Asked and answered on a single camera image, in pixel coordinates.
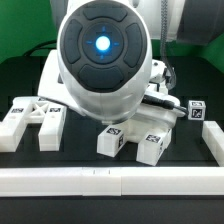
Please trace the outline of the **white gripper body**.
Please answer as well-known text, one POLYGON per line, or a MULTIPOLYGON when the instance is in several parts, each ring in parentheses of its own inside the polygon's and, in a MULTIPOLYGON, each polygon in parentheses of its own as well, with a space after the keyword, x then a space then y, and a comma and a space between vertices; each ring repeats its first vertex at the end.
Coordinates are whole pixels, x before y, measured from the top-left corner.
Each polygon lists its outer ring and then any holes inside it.
POLYGON ((176 120, 187 115, 187 109, 180 105, 180 100, 168 94, 171 88, 170 79, 171 75, 165 63, 153 59, 151 78, 135 115, 159 116, 171 113, 176 120))

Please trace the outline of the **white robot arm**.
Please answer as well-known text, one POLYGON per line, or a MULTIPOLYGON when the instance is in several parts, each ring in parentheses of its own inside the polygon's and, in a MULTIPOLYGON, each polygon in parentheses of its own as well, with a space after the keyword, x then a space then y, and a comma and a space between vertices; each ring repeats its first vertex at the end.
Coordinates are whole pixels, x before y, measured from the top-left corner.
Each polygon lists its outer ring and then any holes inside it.
POLYGON ((38 95, 104 124, 159 115, 146 92, 151 41, 205 45, 224 33, 224 0, 69 0, 38 95))

